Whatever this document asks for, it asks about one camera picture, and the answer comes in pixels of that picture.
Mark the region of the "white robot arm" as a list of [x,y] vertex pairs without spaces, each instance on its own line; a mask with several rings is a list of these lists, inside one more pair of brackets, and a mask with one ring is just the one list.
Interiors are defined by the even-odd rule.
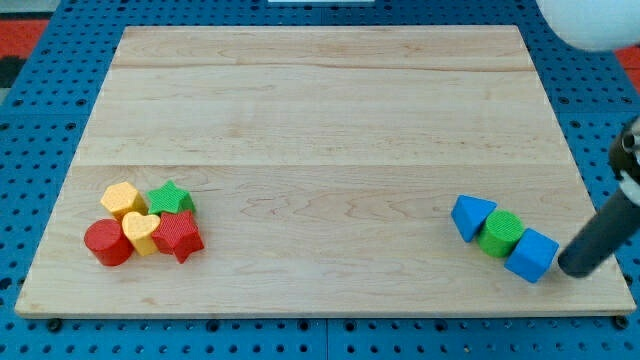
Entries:
[[551,30],[590,52],[639,44],[639,0],[536,0]]

